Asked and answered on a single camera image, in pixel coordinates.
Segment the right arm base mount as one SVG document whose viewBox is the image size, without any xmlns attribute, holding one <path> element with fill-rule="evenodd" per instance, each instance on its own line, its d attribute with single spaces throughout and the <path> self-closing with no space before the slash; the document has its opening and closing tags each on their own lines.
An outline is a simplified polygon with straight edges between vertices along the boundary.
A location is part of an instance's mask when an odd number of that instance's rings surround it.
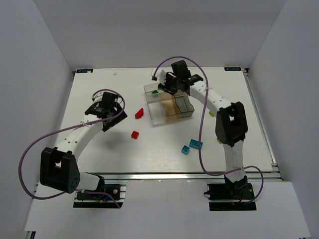
<svg viewBox="0 0 319 239">
<path fill-rule="evenodd" d="M 227 177 L 224 183 L 207 185 L 204 196 L 209 200 L 209 210 L 212 212 L 255 211 L 257 210 L 252 184 L 247 176 L 236 182 Z"/>
</svg>

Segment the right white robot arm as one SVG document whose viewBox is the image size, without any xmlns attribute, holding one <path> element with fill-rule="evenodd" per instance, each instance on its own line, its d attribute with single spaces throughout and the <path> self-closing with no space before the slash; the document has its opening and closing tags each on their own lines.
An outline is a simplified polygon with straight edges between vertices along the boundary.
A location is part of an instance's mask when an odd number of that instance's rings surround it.
<svg viewBox="0 0 319 239">
<path fill-rule="evenodd" d="M 203 104 L 200 128 L 203 127 L 205 110 L 215 114 L 215 134 L 224 148 L 226 172 L 225 182 L 241 188 L 247 184 L 247 176 L 243 165 L 243 143 L 248 131 L 246 114 L 241 102 L 233 103 L 209 87 L 207 75 L 200 69 L 203 76 L 192 75 L 184 60 L 171 64 L 172 72 L 157 67 L 152 75 L 153 81 L 159 81 L 158 88 L 174 95 L 178 91 Z"/>
</svg>

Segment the green square lego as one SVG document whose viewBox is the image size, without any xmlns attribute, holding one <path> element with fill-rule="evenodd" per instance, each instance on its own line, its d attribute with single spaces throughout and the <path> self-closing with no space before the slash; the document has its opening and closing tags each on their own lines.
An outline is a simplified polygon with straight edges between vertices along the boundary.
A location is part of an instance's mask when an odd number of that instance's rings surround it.
<svg viewBox="0 0 319 239">
<path fill-rule="evenodd" d="M 152 95 L 152 96 L 155 96 L 155 97 L 156 97 L 158 94 L 159 94 L 159 93 L 158 93 L 157 90 L 154 90 L 154 91 L 151 92 L 151 95 Z"/>
</svg>

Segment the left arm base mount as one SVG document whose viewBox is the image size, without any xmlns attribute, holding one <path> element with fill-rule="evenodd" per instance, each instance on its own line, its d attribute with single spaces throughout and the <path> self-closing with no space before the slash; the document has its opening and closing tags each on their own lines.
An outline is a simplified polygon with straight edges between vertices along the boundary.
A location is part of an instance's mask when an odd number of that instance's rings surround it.
<svg viewBox="0 0 319 239">
<path fill-rule="evenodd" d="M 100 181 L 95 190 L 80 190 L 75 193 L 73 208 L 83 209 L 120 209 L 126 195 L 126 183 L 106 182 L 98 175 Z"/>
</svg>

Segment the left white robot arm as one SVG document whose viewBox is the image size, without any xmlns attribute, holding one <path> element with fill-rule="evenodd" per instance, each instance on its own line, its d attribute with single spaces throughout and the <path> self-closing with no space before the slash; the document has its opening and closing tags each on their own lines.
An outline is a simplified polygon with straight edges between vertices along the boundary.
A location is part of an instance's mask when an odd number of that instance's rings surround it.
<svg viewBox="0 0 319 239">
<path fill-rule="evenodd" d="M 114 91 L 98 91 L 92 96 L 93 104 L 85 111 L 82 121 L 53 148 L 46 147 L 40 159 L 40 183 L 71 194 L 76 190 L 102 192 L 104 178 L 80 172 L 77 161 L 85 147 L 99 132 L 106 132 L 127 114 L 124 102 Z"/>
</svg>

